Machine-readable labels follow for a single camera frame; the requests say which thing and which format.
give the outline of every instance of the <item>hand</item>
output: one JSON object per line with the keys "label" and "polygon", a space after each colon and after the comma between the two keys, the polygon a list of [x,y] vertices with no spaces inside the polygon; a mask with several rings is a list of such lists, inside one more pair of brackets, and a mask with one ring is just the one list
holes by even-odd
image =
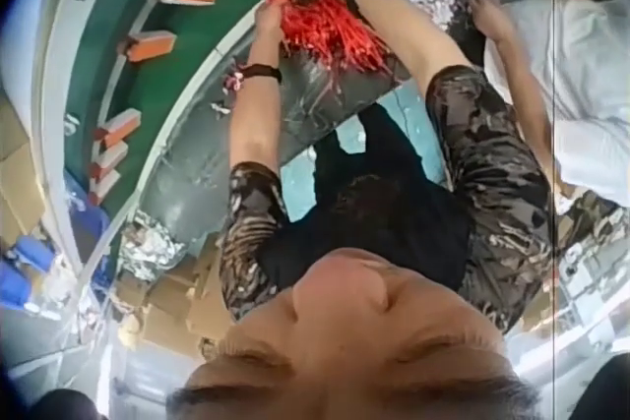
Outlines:
{"label": "hand", "polygon": [[284,0],[263,3],[256,11],[256,33],[272,37],[281,42],[284,38],[282,29]]}
{"label": "hand", "polygon": [[469,0],[469,5],[474,25],[495,43],[517,37],[512,20],[498,0]]}

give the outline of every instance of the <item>red streamer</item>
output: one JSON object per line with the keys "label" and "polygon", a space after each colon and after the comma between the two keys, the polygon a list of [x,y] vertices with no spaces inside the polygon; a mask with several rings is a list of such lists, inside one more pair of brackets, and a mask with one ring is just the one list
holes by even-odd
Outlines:
{"label": "red streamer", "polygon": [[306,51],[328,69],[388,70],[385,43],[350,13],[345,0],[288,0],[282,29],[289,54]]}

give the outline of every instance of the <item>woman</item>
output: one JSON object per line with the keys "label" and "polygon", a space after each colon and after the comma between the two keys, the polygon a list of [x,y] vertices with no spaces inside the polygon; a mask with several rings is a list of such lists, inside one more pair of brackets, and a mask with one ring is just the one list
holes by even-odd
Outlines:
{"label": "woman", "polygon": [[237,324],[169,415],[537,418],[502,334],[551,268],[544,175],[508,106],[425,13],[408,0],[347,2],[417,82],[454,192],[385,141],[382,159],[290,223],[278,177],[282,4],[259,11],[231,116],[220,258]]}
{"label": "woman", "polygon": [[471,0],[488,80],[558,190],[630,207],[630,0]]}

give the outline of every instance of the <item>nose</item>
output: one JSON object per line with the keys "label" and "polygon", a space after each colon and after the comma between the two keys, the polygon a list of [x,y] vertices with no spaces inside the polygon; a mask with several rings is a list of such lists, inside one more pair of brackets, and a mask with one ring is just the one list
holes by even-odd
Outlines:
{"label": "nose", "polygon": [[328,256],[294,286],[297,318],[376,315],[387,309],[387,285],[375,269],[356,258]]}

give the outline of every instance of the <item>white shirt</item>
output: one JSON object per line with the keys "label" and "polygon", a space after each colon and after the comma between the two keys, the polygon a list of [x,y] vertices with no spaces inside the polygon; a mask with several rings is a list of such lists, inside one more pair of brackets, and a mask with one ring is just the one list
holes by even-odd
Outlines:
{"label": "white shirt", "polygon": [[[524,0],[505,8],[540,83],[562,180],[630,207],[630,0]],[[490,40],[484,65],[512,103]]]}

